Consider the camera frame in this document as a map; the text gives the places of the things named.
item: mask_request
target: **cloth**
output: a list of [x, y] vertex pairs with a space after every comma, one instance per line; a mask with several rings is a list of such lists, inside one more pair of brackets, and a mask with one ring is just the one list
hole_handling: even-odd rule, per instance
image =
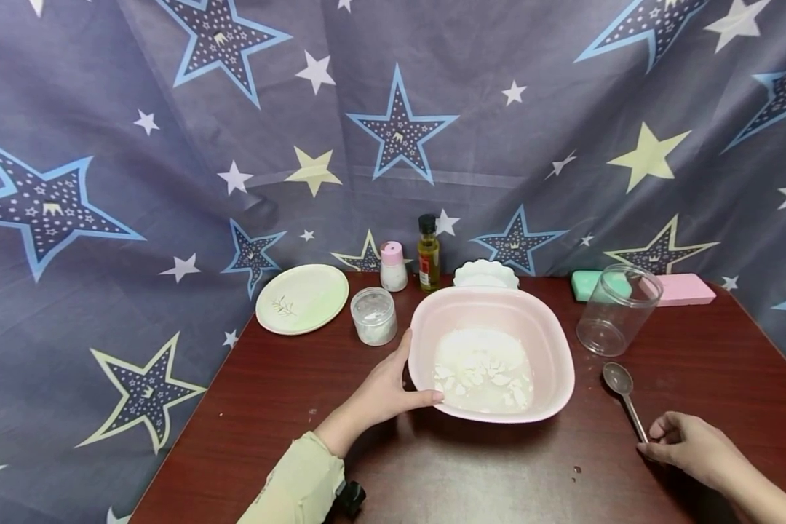
[[279, 459], [237, 524], [320, 524], [343, 481], [343, 460], [306, 432]]

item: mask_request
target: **wooden table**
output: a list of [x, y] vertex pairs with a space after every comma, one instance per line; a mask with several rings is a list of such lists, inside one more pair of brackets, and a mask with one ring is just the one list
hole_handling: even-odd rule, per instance
[[[350, 274], [349, 283], [354, 293], [378, 276]], [[576, 368], [568, 406], [540, 424], [477, 424], [424, 409], [377, 426], [347, 459], [348, 478], [368, 493], [358, 523], [737, 522], [718, 494], [638, 456], [624, 409], [601, 385], [605, 360], [576, 340], [582, 305], [568, 281], [522, 278], [521, 288], [568, 334]], [[635, 379], [644, 424], [669, 409], [701, 415], [786, 490], [786, 362], [717, 292], [708, 306], [657, 309], [618, 361]], [[424, 295], [411, 282], [394, 297], [400, 336]], [[398, 340], [363, 346], [349, 307], [306, 336], [272, 335], [252, 321], [130, 523], [235, 523], [289, 442]]]

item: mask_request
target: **flour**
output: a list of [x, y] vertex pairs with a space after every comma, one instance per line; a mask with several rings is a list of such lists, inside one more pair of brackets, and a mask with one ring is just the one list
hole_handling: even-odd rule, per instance
[[530, 362], [521, 342], [503, 331], [452, 331], [437, 347], [434, 387], [455, 408], [521, 413], [533, 393]]

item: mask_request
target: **pink bowl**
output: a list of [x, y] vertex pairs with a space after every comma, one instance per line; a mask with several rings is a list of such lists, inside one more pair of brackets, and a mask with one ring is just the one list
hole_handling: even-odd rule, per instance
[[438, 404], [443, 413], [495, 424], [523, 424], [552, 417], [573, 394], [568, 339], [553, 311], [523, 291], [500, 287], [447, 287], [416, 308], [408, 369], [417, 390], [433, 389], [437, 347], [446, 333], [469, 328], [504, 331], [521, 342], [530, 362], [533, 395], [522, 413], [478, 413]]

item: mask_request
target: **star-patterned backdrop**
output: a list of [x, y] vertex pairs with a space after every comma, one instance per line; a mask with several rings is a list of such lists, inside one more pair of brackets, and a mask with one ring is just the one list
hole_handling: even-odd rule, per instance
[[0, 523], [126, 524], [261, 288], [423, 213], [786, 355], [786, 1], [0, 1]]

